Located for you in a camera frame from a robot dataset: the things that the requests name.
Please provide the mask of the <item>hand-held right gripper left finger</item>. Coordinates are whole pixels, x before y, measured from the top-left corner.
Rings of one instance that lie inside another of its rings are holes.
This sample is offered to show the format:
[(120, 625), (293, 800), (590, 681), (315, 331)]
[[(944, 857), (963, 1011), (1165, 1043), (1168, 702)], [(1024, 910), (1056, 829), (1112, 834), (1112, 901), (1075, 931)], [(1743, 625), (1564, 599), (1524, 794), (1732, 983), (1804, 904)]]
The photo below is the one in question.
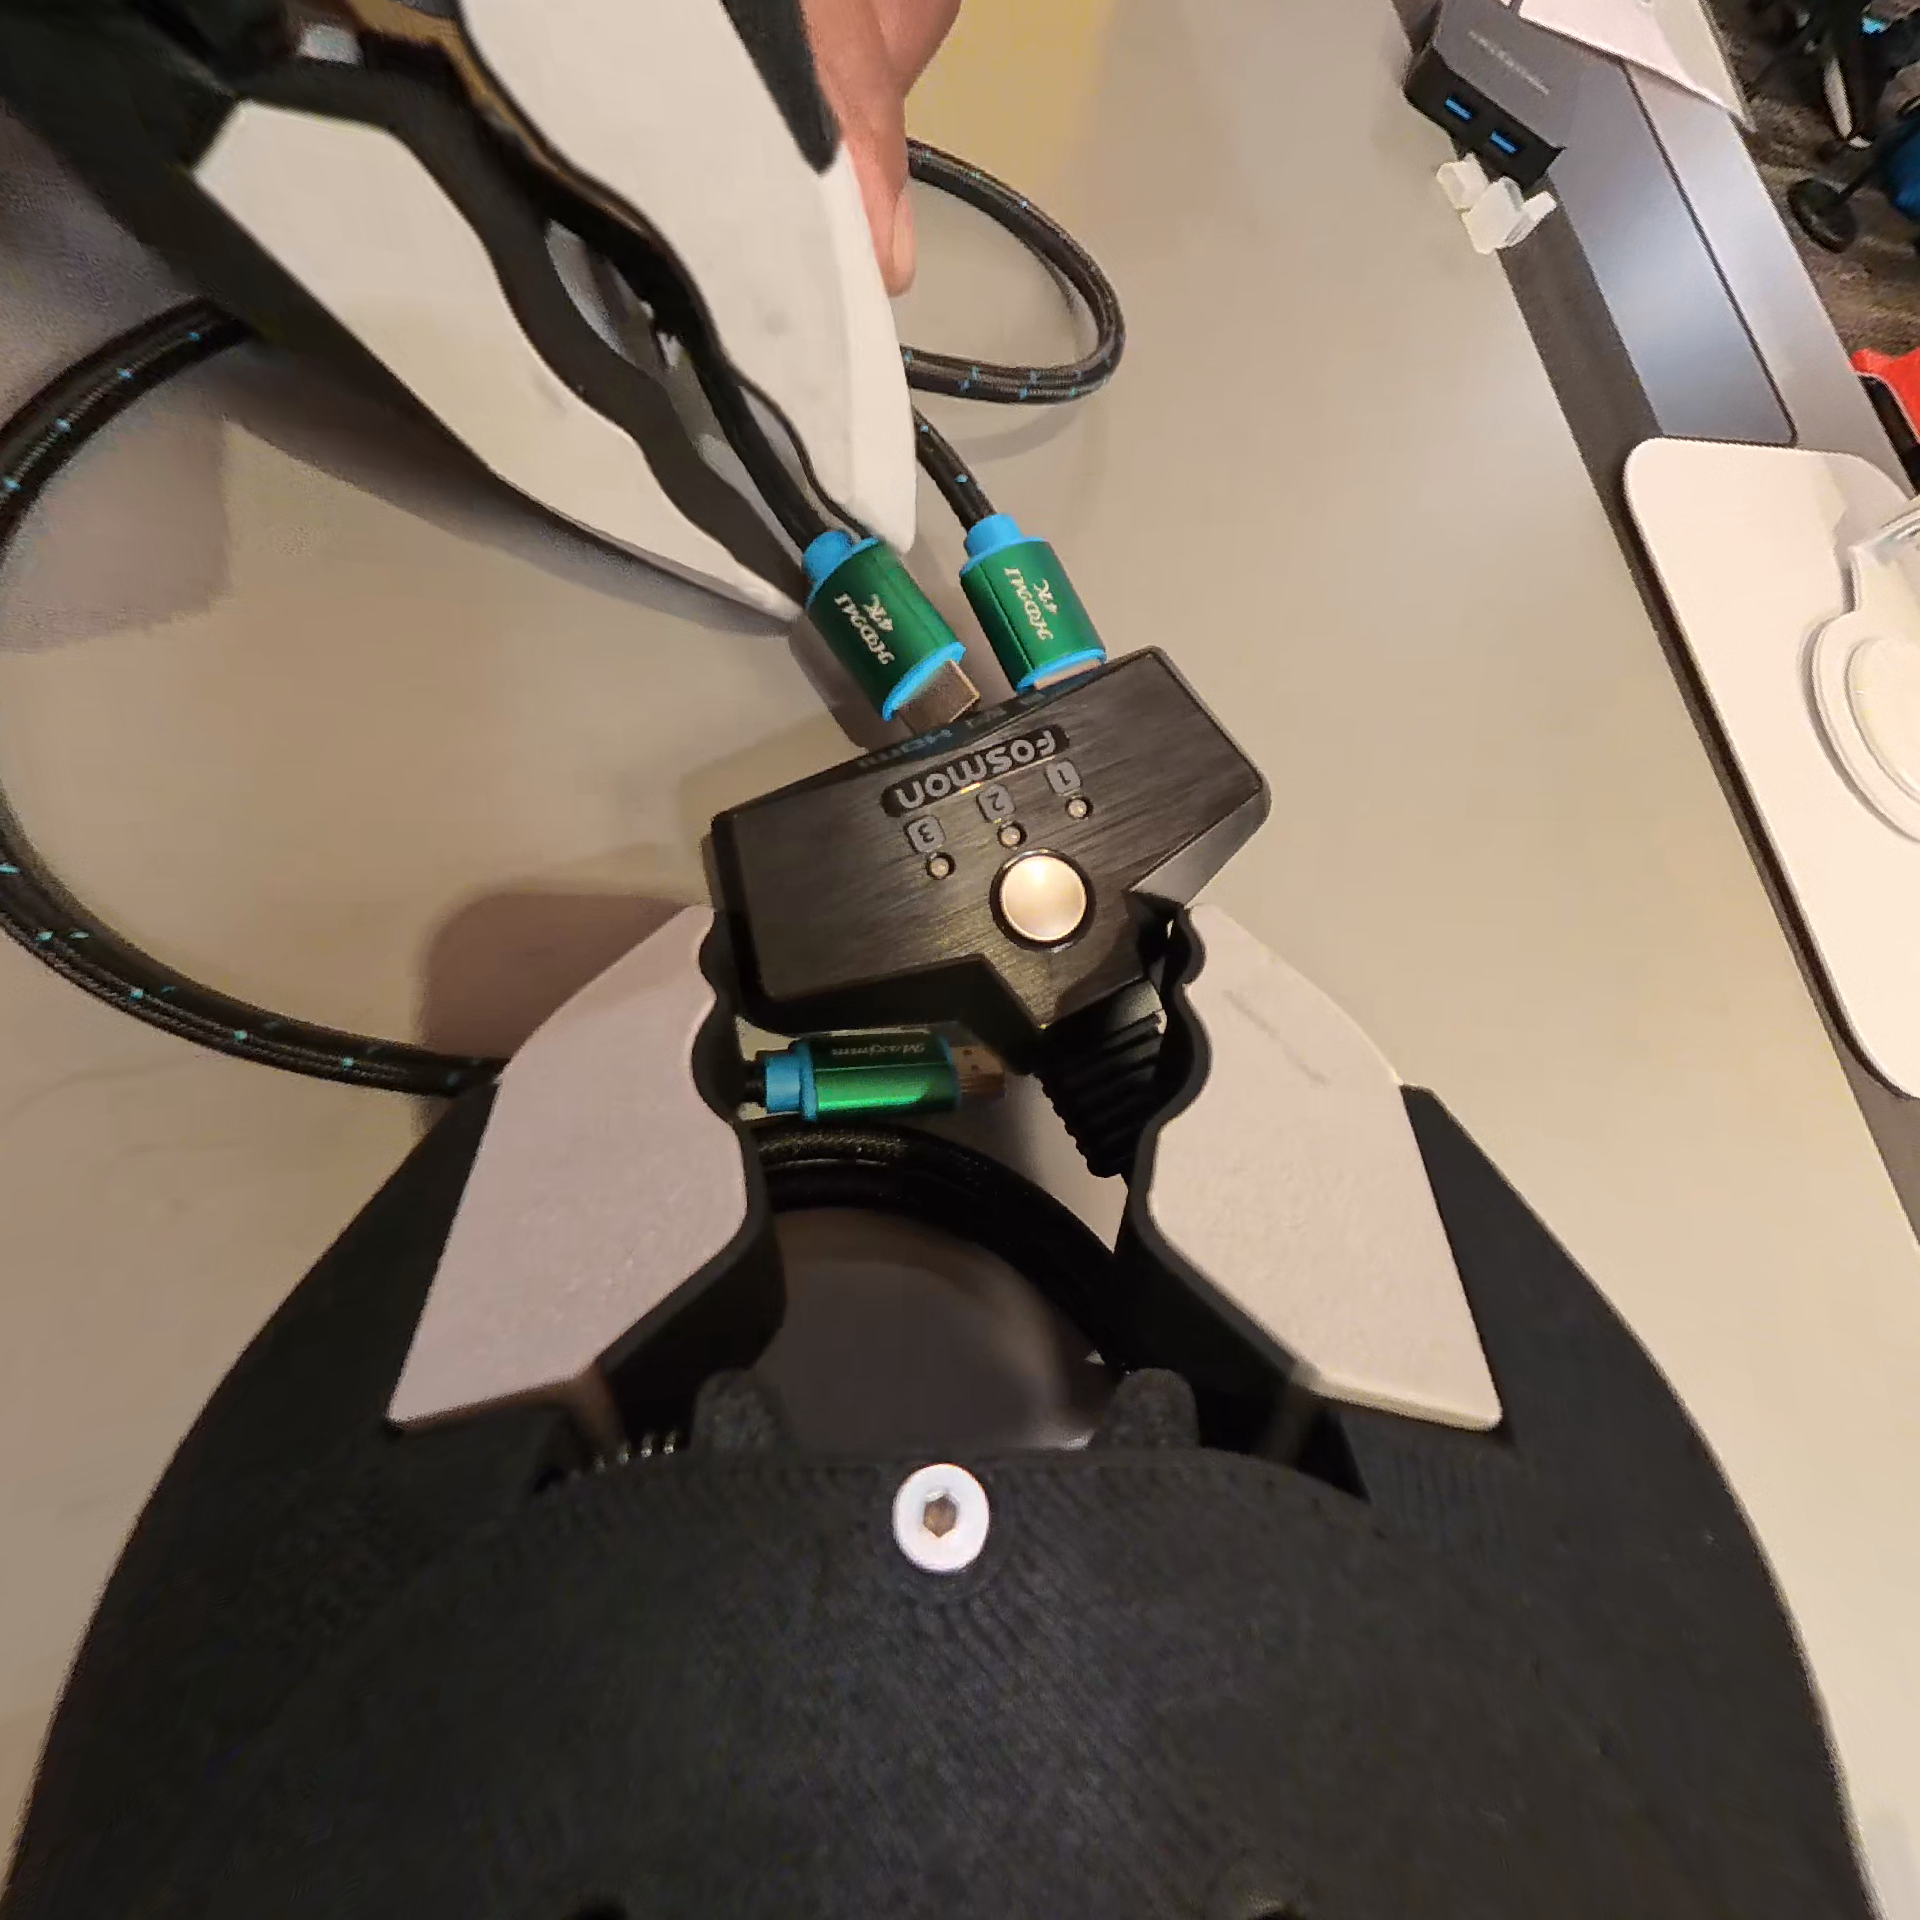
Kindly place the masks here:
[(784, 1320), (723, 928), (665, 918), (496, 1078), (389, 1421), (556, 1408), (590, 1443), (687, 1442)]

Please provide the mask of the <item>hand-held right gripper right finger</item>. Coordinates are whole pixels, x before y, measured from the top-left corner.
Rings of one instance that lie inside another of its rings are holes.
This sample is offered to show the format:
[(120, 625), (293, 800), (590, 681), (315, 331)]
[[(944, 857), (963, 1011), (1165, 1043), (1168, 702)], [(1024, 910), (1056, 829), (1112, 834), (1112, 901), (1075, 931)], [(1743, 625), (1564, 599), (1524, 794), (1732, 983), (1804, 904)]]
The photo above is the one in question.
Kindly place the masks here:
[(1222, 907), (1168, 928), (1156, 1105), (1115, 1243), (1132, 1359), (1253, 1449), (1321, 1406), (1489, 1433), (1504, 1408), (1405, 1090)]

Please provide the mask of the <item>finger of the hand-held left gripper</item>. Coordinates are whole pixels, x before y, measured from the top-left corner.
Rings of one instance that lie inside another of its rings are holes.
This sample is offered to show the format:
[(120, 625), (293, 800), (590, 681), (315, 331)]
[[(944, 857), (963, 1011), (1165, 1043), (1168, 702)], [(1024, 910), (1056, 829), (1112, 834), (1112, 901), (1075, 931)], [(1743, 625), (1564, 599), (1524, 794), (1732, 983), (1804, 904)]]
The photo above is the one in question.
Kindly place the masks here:
[(918, 525), (915, 407), (852, 158), (796, 5), (753, 54), (726, 5), (459, 5), (547, 145), (659, 238), (726, 368), (830, 502), (895, 546)]
[(396, 131), (268, 102), (225, 115), (193, 177), (507, 489), (759, 617), (800, 613), (791, 560), (592, 331), (539, 231), (489, 240)]

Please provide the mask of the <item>black HDMI switch box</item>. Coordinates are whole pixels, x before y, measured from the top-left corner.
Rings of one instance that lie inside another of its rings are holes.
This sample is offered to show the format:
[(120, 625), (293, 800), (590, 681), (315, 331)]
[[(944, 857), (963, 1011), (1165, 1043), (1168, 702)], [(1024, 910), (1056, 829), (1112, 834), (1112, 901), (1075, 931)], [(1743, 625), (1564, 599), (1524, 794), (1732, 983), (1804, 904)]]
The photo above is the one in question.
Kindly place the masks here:
[(1135, 986), (1269, 781), (1161, 648), (723, 809), (740, 1008), (780, 1033), (960, 1023), (1029, 1066)]

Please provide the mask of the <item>grey USB hub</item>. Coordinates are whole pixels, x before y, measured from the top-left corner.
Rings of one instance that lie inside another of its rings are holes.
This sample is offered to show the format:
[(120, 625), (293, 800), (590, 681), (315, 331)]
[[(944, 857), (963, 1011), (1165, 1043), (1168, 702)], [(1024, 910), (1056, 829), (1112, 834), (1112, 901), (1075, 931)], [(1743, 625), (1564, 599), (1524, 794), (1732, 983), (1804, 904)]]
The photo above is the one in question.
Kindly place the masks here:
[(1409, 49), (1404, 98), (1459, 158), (1523, 191), (1545, 184), (1576, 102), (1576, 47), (1501, 2), (1437, 2)]

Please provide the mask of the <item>person's left hand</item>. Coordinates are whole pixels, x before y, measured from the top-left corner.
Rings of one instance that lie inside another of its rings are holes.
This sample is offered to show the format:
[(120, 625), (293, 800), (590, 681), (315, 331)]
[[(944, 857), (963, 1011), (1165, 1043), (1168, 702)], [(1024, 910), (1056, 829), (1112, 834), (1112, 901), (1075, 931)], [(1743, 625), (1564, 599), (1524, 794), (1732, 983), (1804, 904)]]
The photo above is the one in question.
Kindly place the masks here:
[(960, 2), (805, 2), (822, 95), (852, 158), (888, 296), (916, 272), (904, 101), (936, 57)]

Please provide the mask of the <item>white rounded pad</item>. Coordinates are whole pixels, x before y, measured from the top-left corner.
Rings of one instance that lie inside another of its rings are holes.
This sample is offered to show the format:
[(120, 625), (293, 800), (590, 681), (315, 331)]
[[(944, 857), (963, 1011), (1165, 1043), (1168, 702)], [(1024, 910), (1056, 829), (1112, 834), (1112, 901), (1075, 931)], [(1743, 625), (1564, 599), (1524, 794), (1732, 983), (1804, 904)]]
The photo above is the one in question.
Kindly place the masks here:
[(1651, 439), (1623, 494), (1831, 1005), (1879, 1080), (1918, 1095), (1918, 841), (1822, 743), (1808, 642), (1846, 605), (1844, 550), (1915, 495), (1841, 453)]

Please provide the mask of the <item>clear acrylic stand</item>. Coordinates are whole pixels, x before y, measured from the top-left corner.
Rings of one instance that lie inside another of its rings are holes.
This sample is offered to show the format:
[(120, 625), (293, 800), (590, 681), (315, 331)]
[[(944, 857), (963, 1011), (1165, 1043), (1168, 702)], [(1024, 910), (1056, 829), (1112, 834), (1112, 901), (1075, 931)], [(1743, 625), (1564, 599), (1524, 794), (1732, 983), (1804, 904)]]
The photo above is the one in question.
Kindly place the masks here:
[(1861, 801), (1918, 841), (1918, 502), (1841, 554), (1846, 605), (1808, 642), (1822, 743)]

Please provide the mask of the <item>white plastic clip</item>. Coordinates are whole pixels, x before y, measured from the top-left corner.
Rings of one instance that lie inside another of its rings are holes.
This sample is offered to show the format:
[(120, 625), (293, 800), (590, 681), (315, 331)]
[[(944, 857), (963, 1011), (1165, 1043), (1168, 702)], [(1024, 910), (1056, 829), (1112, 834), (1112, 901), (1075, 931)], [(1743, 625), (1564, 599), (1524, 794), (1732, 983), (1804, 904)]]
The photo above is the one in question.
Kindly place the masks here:
[(1475, 154), (1441, 161), (1432, 177), (1478, 255), (1517, 247), (1557, 211), (1555, 191), (1527, 191), (1510, 175), (1488, 173)]

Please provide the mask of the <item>white paper sheet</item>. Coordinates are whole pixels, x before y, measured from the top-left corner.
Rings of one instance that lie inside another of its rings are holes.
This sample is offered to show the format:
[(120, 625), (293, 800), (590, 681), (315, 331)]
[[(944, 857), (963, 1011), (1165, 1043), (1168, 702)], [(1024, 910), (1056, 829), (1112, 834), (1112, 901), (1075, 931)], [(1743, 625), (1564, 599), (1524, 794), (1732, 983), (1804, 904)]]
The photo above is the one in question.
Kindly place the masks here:
[(1732, 115), (1753, 123), (1742, 81), (1703, 2), (1524, 2), (1548, 32), (1628, 62)]

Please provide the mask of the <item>grey metal plate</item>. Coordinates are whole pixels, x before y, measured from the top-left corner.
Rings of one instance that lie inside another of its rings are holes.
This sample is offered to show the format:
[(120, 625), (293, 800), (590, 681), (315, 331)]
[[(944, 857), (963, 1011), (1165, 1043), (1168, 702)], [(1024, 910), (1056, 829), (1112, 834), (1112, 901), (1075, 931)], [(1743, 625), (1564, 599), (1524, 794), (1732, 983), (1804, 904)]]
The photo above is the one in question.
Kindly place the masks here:
[(1725, 439), (1815, 445), (1831, 400), (1852, 391), (1852, 370), (1787, 222), (1776, 208), (1734, 119), (1644, 78), (1630, 81), (1693, 232), (1708, 255), (1719, 306), (1734, 327), (1734, 370), (1764, 403), (1734, 423), (1719, 407)]

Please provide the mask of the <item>blue object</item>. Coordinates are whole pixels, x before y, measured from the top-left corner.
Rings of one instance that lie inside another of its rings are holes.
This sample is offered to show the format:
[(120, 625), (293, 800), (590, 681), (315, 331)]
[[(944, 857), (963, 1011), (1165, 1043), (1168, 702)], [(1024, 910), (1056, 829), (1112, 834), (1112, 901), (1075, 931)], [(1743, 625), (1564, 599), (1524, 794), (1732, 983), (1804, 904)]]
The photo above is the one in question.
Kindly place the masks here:
[(1909, 223), (1918, 223), (1918, 90), (1879, 135), (1861, 184), (1877, 190)]

